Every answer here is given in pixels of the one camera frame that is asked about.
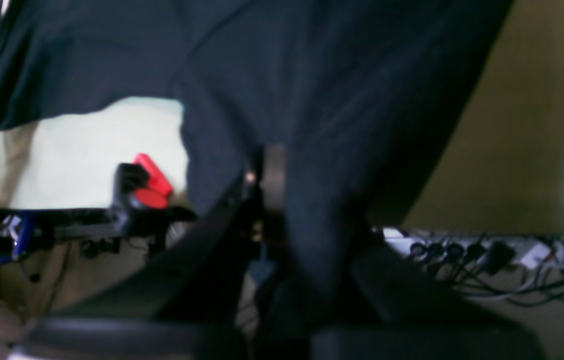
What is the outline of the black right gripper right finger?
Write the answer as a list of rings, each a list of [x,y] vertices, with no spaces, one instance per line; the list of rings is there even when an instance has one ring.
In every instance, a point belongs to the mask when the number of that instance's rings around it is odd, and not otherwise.
[[[373,321],[314,333],[315,360],[546,358],[533,332],[465,300],[386,244],[356,256],[350,275]]]

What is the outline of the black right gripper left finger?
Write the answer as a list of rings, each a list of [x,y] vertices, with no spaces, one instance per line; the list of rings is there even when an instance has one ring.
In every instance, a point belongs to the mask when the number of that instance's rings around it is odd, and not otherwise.
[[[249,170],[173,248],[106,291],[35,321],[9,358],[246,360],[235,320],[257,196]]]

